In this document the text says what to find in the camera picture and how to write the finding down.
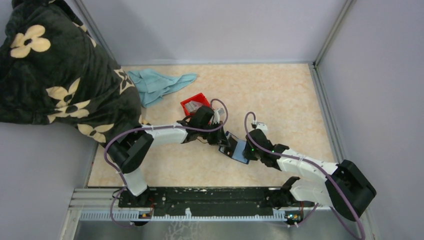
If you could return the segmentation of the red plastic bin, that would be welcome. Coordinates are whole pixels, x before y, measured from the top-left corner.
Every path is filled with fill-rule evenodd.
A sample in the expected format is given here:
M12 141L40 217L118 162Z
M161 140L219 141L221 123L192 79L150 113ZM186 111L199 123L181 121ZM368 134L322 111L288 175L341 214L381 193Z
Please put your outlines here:
M210 107L210 102L203 93L198 93L180 102L185 116L193 115L200 107Z

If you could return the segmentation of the navy leather card holder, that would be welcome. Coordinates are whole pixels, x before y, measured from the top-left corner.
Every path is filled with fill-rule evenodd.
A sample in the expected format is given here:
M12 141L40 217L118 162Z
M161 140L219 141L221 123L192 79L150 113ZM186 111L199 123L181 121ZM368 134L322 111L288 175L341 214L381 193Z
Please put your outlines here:
M233 156L232 156L232 157L229 157L229 156L227 156L227 155L224 153L224 148L225 148L226 146L228 146L228 145L229 145L229 143L228 143L228 137L229 137L229 135L232 135L234 138L237 138L237 141L238 141L238 144L237 144L237 146L236 146L235 152L234 152L234 154L233 154ZM230 158L230 159L233 159L233 160L235 160L235 161L237 161L237 162L240 162L240 163L243 163L243 164L245 164L245 165L248 165L250 160L249 160L249 159L247 159L247 158L244 156L244 151L245 151L245 147L246 147L246 144L247 144L246 140L243 140L243 139L240 139L240 138L236 137L234 134L232 134L232 133L231 133L231 132L229 132L229 131L227 131L227 132L225 133L225 137L226 137L226 139L227 139L227 145L226 145L226 146L220 146L220 147L218 148L218 151L219 151L220 153L224 154L225 156L227 156L227 157L228 157L228 158Z

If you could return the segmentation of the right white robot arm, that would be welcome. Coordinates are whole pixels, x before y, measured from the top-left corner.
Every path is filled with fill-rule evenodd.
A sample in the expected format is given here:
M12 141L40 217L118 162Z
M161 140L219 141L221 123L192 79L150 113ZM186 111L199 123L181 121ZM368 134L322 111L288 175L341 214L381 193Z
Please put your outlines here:
M319 203L355 221L377 195L374 186L350 160L335 163L306 157L286 145L272 144L261 129L247 133L246 141L249 156L269 168L294 174L281 193L287 206L301 201Z

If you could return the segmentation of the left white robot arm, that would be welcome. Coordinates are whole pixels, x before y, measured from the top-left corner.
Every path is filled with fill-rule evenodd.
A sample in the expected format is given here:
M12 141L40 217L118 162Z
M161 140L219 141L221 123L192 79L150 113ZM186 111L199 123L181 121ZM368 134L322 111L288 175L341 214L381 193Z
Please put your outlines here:
M148 184L140 166L152 147L166 144L185 144L199 138L211 146L228 147L224 133L225 120L220 119L219 110L201 106L194 114L169 125L128 125L125 131L107 143L104 158L115 164L130 194L130 200L138 207L149 203Z

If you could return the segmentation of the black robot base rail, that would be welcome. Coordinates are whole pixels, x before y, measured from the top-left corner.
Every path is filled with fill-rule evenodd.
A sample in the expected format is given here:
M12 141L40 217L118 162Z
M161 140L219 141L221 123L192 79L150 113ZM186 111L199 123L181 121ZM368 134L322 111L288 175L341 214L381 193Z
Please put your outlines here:
M124 190L120 208L141 208L140 220L277 221L295 225L310 201L295 200L280 187L149 187L139 196Z

